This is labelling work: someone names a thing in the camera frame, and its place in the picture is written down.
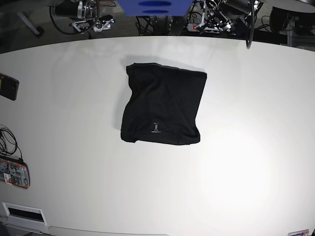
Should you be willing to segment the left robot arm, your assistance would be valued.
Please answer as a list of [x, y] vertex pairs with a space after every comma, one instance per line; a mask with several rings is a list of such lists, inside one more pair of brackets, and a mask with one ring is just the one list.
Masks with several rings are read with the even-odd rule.
[[202, 0], [199, 33], [215, 32], [225, 36], [243, 35], [246, 47], [252, 45], [257, 13], [263, 5], [259, 0]]

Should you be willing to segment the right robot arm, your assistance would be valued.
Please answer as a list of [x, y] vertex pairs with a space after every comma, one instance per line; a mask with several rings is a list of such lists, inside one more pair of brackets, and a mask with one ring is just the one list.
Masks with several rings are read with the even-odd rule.
[[[62, 3], [49, 7], [49, 15], [53, 26], [62, 34], [78, 35], [110, 30], [115, 23], [112, 15], [101, 14], [101, 1], [99, 0], [64, 0]], [[73, 32], [62, 30], [56, 23], [55, 17], [69, 18]]]

